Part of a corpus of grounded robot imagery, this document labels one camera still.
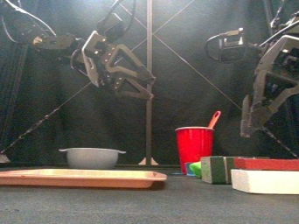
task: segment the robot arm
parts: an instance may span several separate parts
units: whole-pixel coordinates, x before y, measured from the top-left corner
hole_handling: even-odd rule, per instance
[[[299,94],[299,38],[284,35],[267,50],[256,67],[253,94],[241,108],[240,135],[260,130],[287,98]]]
[[[232,63],[245,58],[247,48],[260,51],[255,71],[253,93],[243,100],[240,135],[249,137],[276,113],[287,98],[299,94],[299,12],[281,30],[261,44],[244,39],[243,29],[228,31],[209,38],[204,50],[211,59]],[[219,55],[209,53],[211,41],[219,41]]]
[[[152,99],[153,95],[145,87],[153,84],[155,77],[129,49],[112,44],[124,33],[122,21],[116,14],[97,24],[104,33],[93,31],[86,41],[72,34],[57,36],[38,18],[8,0],[0,0],[0,16],[6,36],[13,42],[29,45],[62,61],[66,59],[72,68],[82,66],[84,74],[97,87],[117,95]],[[10,37],[8,28],[17,33],[17,40]]]

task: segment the green block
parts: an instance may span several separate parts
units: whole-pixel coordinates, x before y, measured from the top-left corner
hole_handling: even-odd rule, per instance
[[[211,184],[225,184],[225,168],[223,157],[200,158],[201,181]]]

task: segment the wire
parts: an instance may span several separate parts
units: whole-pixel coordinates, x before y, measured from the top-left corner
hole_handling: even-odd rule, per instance
[[[10,40],[12,42],[14,42],[16,44],[26,45],[26,43],[22,43],[22,42],[20,42],[20,41],[14,40],[14,38],[12,37],[12,35],[10,35],[8,29],[6,29],[6,26],[5,26],[5,17],[4,17],[4,16],[1,16],[1,24],[2,24],[2,27],[4,27],[4,33],[5,33],[5,36],[9,38],[9,40]]]
[[[112,5],[112,7],[110,7],[110,9],[109,9],[109,11],[108,11],[108,13],[106,13],[106,16],[105,16],[104,19],[102,19],[102,27],[105,27],[108,18],[109,18],[109,16],[112,15],[112,12],[114,11],[116,7],[121,4],[122,1],[124,1],[124,0],[117,0],[117,1],[114,2],[114,4]],[[126,28],[124,29],[121,36],[118,36],[118,37],[122,37],[122,36],[125,35],[126,31],[129,30],[129,28],[130,28],[130,26],[132,26],[132,24],[133,24],[133,21],[134,21],[134,16],[136,16],[136,0],[133,1],[133,8],[132,8],[132,14],[130,14],[130,18],[129,18],[128,26],[126,26]]]
[[[136,17],[136,0],[133,1],[133,9],[132,9],[132,15],[130,15],[130,19],[129,19],[129,24],[124,30],[122,36],[125,35],[128,29],[130,28],[133,21],[134,21],[134,17]]]
[[[20,11],[22,14],[28,15],[30,18],[33,18],[34,20],[37,20],[44,26],[45,28],[50,31],[50,34],[53,36],[56,36],[54,31],[52,30],[52,28],[42,22],[42,20],[40,20],[33,14],[30,14],[26,10],[24,10],[22,8],[17,7],[14,4],[12,4],[9,2],[9,0],[5,0],[8,4],[10,4],[10,6],[14,8],[16,11]]]

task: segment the black cable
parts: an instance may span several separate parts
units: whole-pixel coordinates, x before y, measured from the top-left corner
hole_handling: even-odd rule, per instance
[[[109,9],[109,11],[108,11],[108,13],[106,13],[106,16],[105,16],[104,19],[102,19],[102,27],[105,27],[108,18],[109,18],[109,16],[112,15],[112,12],[114,11],[116,7],[120,5],[120,3],[121,3],[122,1],[124,1],[124,0],[117,0],[117,1],[113,3],[113,5],[112,5],[112,7],[110,7],[110,9]]]
[[[208,56],[212,60],[216,60],[216,61],[220,61],[220,60],[219,60],[217,58],[215,58],[215,57],[211,55],[211,53],[209,53],[209,42],[211,42],[212,40],[215,40],[215,39],[219,39],[219,38],[223,37],[224,35],[225,35],[225,34],[221,33],[221,34],[219,34],[219,35],[211,37],[211,38],[207,40],[205,45],[204,45],[204,47],[203,47],[203,50],[204,50],[207,56]]]
[[[133,1],[133,8],[132,8],[132,15],[130,15],[130,19],[129,19],[129,24],[124,30],[122,36],[125,35],[128,29],[130,28],[133,21],[134,21],[134,17],[136,17],[136,0]]]

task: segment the metal pole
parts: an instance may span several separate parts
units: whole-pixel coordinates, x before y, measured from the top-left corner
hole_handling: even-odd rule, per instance
[[[146,69],[152,72],[152,22],[153,22],[153,1],[146,0]],[[152,93],[152,86],[146,85],[146,90]],[[151,165],[152,159],[152,99],[145,103],[145,165]]]

